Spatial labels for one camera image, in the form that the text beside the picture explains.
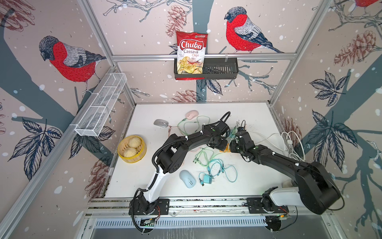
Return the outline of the light blue wireless mouse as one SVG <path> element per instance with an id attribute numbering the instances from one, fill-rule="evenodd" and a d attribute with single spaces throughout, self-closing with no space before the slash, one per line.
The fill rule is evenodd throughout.
<path id="1" fill-rule="evenodd" d="M 182 170 L 179 174 L 179 177 L 189 189 L 196 185 L 195 178 L 187 170 Z"/>

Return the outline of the teal USB charger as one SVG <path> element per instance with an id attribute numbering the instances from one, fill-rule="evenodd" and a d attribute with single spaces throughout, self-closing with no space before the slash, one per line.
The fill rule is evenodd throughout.
<path id="1" fill-rule="evenodd" d="M 211 175 L 204 174 L 202 178 L 200 178 L 200 184 L 202 186 L 206 184 L 212 184 L 213 182 L 213 177 Z"/>

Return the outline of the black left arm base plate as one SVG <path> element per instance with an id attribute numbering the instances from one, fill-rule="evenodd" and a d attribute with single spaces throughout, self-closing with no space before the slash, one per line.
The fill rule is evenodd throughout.
<path id="1" fill-rule="evenodd" d="M 168 215 L 169 214 L 169 199 L 157 199 L 152 203 L 148 203 L 145 198 L 136 198 L 132 200 L 129 209 L 129 216 L 133 213 L 134 216 L 149 216 L 149 215 Z"/>

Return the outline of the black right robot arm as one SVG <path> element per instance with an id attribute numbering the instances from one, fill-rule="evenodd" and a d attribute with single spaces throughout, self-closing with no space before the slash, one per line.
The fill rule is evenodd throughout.
<path id="1" fill-rule="evenodd" d="M 262 194 L 262 207 L 272 212 L 275 207 L 304 206 L 321 215 L 343 196 L 324 166 L 319 162 L 297 161 L 274 152 L 252 140 L 245 127 L 240 126 L 229 144 L 232 153 L 243 159 L 270 167 L 295 182 L 294 187 L 272 187 Z"/>

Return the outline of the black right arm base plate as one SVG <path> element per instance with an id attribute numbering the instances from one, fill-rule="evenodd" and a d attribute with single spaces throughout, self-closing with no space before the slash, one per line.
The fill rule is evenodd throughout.
<path id="1" fill-rule="evenodd" d="M 250 214 L 288 214 L 286 206 L 277 206 L 269 197 L 249 197 L 246 199 L 245 206 Z"/>

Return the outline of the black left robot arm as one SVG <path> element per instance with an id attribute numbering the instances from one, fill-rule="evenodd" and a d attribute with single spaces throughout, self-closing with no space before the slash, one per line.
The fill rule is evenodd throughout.
<path id="1" fill-rule="evenodd" d="M 132 217 L 140 213 L 149 215 L 155 211 L 168 176 L 181 167 L 191 149 L 207 145 L 212 149 L 224 151 L 230 135 L 230 128 L 226 123 L 230 115 L 231 112 L 226 112 L 219 121 L 203 125 L 196 133 L 186 136 L 170 135 L 153 154 L 152 164 L 156 169 L 155 174 L 145 189 L 136 190 L 129 205 L 129 215 Z"/>

